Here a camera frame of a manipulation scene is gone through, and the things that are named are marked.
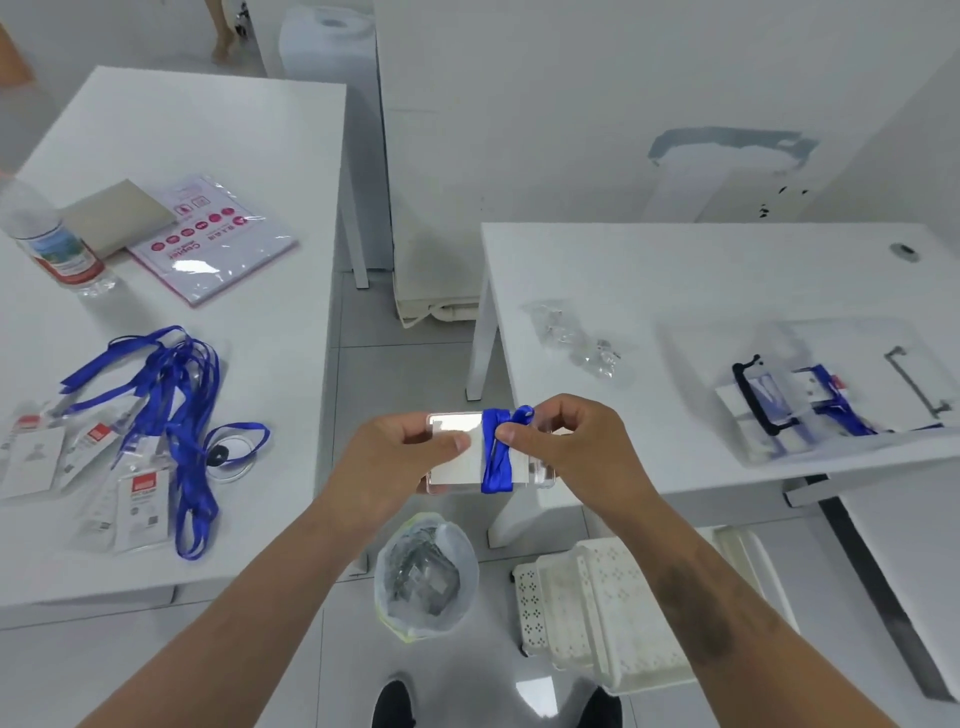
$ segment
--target white trash bag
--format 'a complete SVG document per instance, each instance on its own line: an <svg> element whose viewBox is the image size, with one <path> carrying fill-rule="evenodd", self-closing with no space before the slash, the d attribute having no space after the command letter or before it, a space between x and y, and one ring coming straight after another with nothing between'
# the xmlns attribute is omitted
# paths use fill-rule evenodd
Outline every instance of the white trash bag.
<svg viewBox="0 0 960 728"><path fill-rule="evenodd" d="M479 580L467 534L439 514L418 513L377 554L377 616L406 643L437 637L467 613Z"/></svg>

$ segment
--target dark patch on forearm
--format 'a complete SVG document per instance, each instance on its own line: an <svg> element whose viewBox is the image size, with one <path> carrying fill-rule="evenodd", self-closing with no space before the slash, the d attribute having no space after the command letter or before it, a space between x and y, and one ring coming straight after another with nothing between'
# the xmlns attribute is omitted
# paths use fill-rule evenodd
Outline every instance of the dark patch on forearm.
<svg viewBox="0 0 960 728"><path fill-rule="evenodd" d="M690 564L669 567L655 591L692 665L707 665L733 652L733 631L723 605Z"/></svg>

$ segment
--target person's left hand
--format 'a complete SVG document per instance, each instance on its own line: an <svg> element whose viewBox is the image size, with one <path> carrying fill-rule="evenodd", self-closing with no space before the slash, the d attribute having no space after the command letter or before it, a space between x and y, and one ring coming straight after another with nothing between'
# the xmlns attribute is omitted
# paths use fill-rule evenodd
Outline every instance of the person's left hand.
<svg viewBox="0 0 960 728"><path fill-rule="evenodd" d="M416 492L423 477L466 450L465 432L431 437L428 413L385 415L361 425L326 482L326 508L341 525L372 536Z"/></svg>

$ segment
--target black shoe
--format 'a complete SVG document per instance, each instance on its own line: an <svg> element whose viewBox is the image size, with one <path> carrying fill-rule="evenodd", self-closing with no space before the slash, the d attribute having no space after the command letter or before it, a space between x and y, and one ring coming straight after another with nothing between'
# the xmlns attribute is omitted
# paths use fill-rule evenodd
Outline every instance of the black shoe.
<svg viewBox="0 0 960 728"><path fill-rule="evenodd" d="M607 695L603 688L597 688L587 701L577 728L623 728L620 698Z"/></svg>
<svg viewBox="0 0 960 728"><path fill-rule="evenodd" d="M414 706L402 680L387 683L373 708L372 728L414 728Z"/></svg>

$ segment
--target peeling paint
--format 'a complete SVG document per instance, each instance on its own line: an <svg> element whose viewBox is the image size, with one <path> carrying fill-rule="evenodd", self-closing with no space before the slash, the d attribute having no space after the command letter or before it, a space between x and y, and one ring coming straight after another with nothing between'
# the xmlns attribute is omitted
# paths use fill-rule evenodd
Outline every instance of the peeling paint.
<svg viewBox="0 0 960 728"><path fill-rule="evenodd" d="M797 161L799 169L806 164L810 153L820 143L800 132L770 132L763 129L737 129L736 127L683 127L668 129L650 146L647 157L659 165L671 149L688 144L719 144L724 147L743 149L764 147L784 152Z"/></svg>

